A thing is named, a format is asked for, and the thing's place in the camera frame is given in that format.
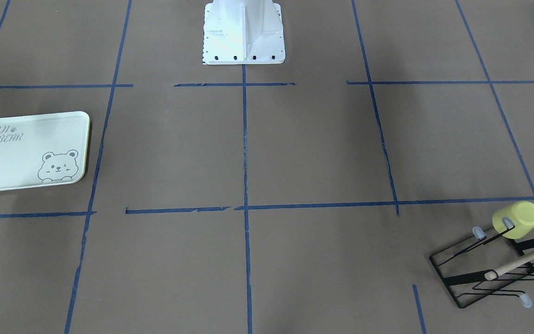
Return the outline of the pale yellow bear tray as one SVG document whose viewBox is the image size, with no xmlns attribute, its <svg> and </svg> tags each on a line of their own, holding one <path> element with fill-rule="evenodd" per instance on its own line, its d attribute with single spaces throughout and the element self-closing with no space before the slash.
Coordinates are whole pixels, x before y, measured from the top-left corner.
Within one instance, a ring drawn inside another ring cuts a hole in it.
<svg viewBox="0 0 534 334">
<path fill-rule="evenodd" d="M 0 192 L 77 182 L 90 133 L 83 111 L 0 118 Z"/>
</svg>

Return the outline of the yellow cup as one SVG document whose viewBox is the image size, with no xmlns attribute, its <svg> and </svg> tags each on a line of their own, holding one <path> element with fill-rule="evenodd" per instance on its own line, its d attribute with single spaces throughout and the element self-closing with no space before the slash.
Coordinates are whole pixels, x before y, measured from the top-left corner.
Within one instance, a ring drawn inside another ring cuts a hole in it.
<svg viewBox="0 0 534 334">
<path fill-rule="evenodd" d="M 509 239 L 520 239 L 534 228 L 534 203 L 517 201 L 492 215 L 492 226 Z"/>
</svg>

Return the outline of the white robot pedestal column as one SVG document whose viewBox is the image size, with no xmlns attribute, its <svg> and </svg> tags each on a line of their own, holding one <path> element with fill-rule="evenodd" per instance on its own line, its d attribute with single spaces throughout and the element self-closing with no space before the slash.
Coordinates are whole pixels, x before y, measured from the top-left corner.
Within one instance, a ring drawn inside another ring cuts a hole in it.
<svg viewBox="0 0 534 334">
<path fill-rule="evenodd" d="M 272 0 L 214 0 L 205 5 L 203 13 L 203 64 L 284 63 L 280 4 Z"/>
</svg>

